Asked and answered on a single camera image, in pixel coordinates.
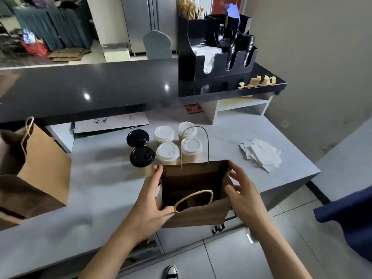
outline stack of napkins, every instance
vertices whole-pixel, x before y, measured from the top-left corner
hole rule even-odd
[[[239,146],[250,163],[256,167],[264,168],[269,173],[282,163],[280,158],[282,151],[264,141],[253,139],[250,142],[241,143]]]

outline stainless steel refrigerator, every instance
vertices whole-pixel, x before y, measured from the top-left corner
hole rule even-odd
[[[133,53],[146,52],[143,36],[159,30],[170,37],[177,50],[177,0],[121,0]]]

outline hand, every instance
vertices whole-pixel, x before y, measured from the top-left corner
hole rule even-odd
[[[119,227],[133,241],[134,246],[154,235],[175,213],[173,206],[167,206],[162,211],[156,207],[156,189],[162,172],[162,165],[152,167],[136,203]]]
[[[252,231],[254,238],[259,240],[259,234],[273,225],[272,219],[257,187],[248,178],[244,170],[232,161],[229,161],[229,165],[233,169],[229,174],[230,177],[238,181],[240,185],[234,185],[234,187],[226,185],[225,192],[230,198],[236,215]]]

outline black sneaker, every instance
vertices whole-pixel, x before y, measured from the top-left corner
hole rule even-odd
[[[165,279],[179,279],[177,268],[174,265],[170,265],[165,270]]]

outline red bag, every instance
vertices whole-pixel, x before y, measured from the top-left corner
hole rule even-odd
[[[27,44],[21,41],[21,44],[31,55],[46,56],[49,54],[48,47],[45,43]]]

